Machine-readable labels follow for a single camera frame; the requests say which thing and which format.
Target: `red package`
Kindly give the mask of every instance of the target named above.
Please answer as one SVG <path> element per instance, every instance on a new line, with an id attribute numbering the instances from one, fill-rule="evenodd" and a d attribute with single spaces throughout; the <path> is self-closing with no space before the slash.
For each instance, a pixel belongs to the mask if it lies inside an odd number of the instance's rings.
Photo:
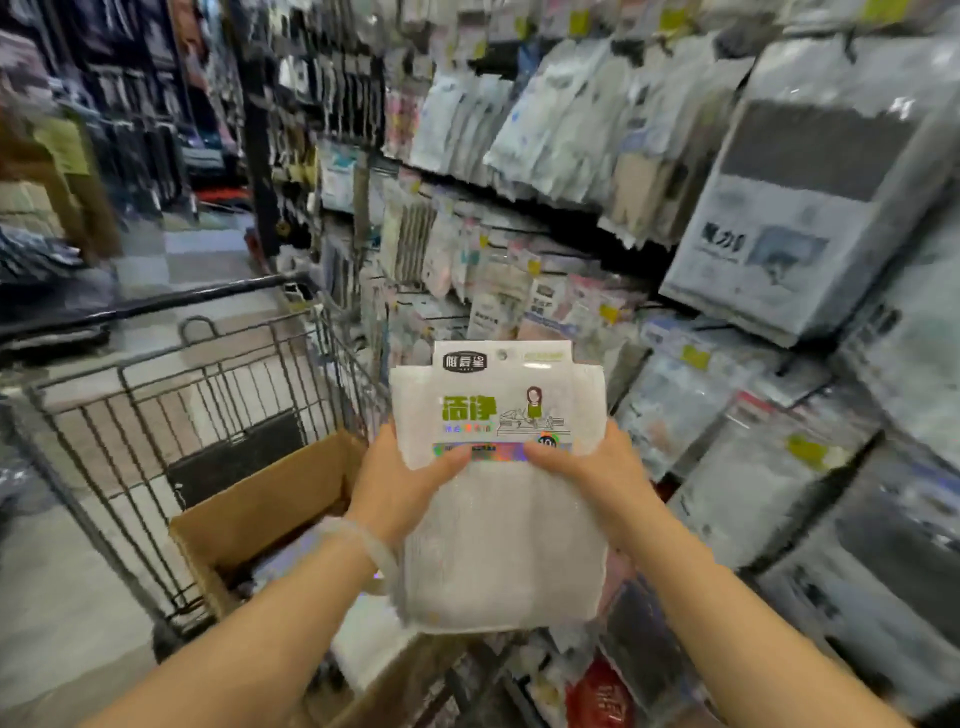
<path id="1" fill-rule="evenodd" d="M 600 656 L 566 689 L 567 728 L 631 728 L 634 709 L 627 687 Z"/>

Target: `holographic sticker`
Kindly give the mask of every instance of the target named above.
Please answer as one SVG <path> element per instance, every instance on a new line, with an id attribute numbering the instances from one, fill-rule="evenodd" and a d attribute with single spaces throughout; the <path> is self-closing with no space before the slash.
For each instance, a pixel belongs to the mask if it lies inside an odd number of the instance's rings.
<path id="1" fill-rule="evenodd" d="M 558 443 L 557 438 L 549 432 L 543 432 L 537 442 L 549 445 L 552 448 L 569 450 L 569 443 Z M 436 443 L 433 446 L 433 454 L 440 457 L 450 449 L 458 448 L 461 445 L 472 449 L 471 460 L 486 460 L 497 463 L 517 463 L 525 462 L 526 455 L 523 454 L 523 443 Z"/>

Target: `hand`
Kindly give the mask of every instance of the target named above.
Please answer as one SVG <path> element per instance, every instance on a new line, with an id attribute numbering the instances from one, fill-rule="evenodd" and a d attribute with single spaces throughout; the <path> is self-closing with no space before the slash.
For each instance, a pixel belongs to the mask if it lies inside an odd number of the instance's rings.
<path id="1" fill-rule="evenodd" d="M 630 437 L 613 420 L 607 420 L 603 441 L 589 455 L 574 455 L 535 442 L 524 443 L 523 451 L 533 465 L 563 475 L 577 485 L 615 546 L 626 545 L 633 514 L 651 498 L 660 500 Z"/>
<path id="2" fill-rule="evenodd" d="M 400 455 L 393 423 L 384 425 L 364 456 L 346 517 L 396 548 L 423 518 L 433 494 L 469 460 L 470 448 L 460 447 L 412 471 Z"/>

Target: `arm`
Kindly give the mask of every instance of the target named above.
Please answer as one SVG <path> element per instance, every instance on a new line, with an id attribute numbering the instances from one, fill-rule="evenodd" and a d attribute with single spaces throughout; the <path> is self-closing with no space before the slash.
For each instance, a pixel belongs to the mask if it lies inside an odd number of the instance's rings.
<path id="1" fill-rule="evenodd" d="M 455 449 L 409 470 L 390 425 L 371 445 L 347 518 L 397 546 L 469 460 Z M 376 567 L 342 530 L 229 618 L 187 645 L 84 728 L 279 726 L 303 696 L 344 615 Z"/>
<path id="2" fill-rule="evenodd" d="M 670 626 L 735 728 L 907 728 L 777 615 L 647 487 L 630 438 L 611 421 L 590 455 L 528 444 L 538 467 L 573 480 L 612 540 L 657 592 Z"/>

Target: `forearm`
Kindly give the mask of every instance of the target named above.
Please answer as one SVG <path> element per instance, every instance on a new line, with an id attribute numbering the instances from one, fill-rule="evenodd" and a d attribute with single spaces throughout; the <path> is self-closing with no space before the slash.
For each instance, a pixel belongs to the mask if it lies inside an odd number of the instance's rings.
<path id="1" fill-rule="evenodd" d="M 87 728 L 263 728 L 300 700 L 375 566 L 350 532 L 186 646 Z"/>
<path id="2" fill-rule="evenodd" d="M 631 525 L 631 556 L 732 726 L 908 725 L 717 565 L 657 498 L 631 515 Z"/>

